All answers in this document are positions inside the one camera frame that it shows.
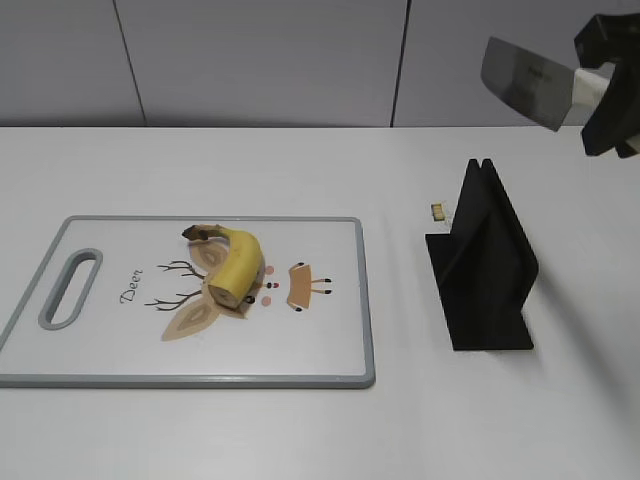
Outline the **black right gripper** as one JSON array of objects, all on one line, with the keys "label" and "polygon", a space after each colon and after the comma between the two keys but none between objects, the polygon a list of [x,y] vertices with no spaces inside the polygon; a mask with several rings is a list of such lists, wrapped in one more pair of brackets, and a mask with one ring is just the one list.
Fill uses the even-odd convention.
[{"label": "black right gripper", "polygon": [[619,158],[639,154],[629,141],[639,134],[639,14],[596,14],[574,38],[579,65],[598,69],[621,59],[602,100],[581,131],[587,156],[614,149]]}]

